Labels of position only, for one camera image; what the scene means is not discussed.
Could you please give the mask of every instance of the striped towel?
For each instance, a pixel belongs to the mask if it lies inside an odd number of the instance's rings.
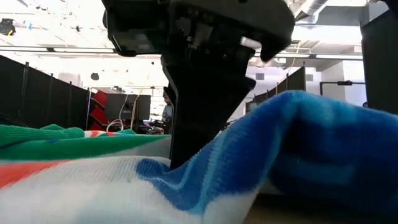
[[[0,223],[242,223],[266,178],[287,195],[397,212],[397,151],[398,117],[288,91],[172,172],[141,156],[3,165]]]

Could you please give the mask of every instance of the ceiling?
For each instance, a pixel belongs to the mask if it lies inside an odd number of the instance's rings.
[[[297,10],[304,0],[287,0],[292,10]],[[329,0],[329,6],[337,8],[361,7],[368,0]],[[104,6],[101,0],[8,0],[0,2],[0,18],[14,19],[16,33],[1,35],[0,46],[74,47],[113,49],[102,23]],[[285,51],[310,54],[361,55],[361,34],[358,26],[296,26],[292,37],[298,40]],[[56,53],[46,57],[64,57]],[[69,55],[68,57],[114,57],[93,54]],[[327,60],[287,58],[285,63],[272,61],[268,66],[321,67]]]

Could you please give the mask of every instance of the ceiling pipe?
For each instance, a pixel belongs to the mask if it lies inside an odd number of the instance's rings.
[[[328,0],[306,0],[295,13],[295,21],[317,16],[325,7]]]

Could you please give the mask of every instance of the fluorescent light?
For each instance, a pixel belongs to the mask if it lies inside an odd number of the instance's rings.
[[[113,49],[54,48],[56,52],[113,53]]]
[[[285,57],[285,58],[308,58],[309,54],[277,54],[275,57]]]
[[[29,51],[29,52],[46,52],[45,47],[6,47],[0,46],[0,51]]]
[[[322,59],[351,59],[351,60],[362,60],[362,55],[317,55],[316,58]]]

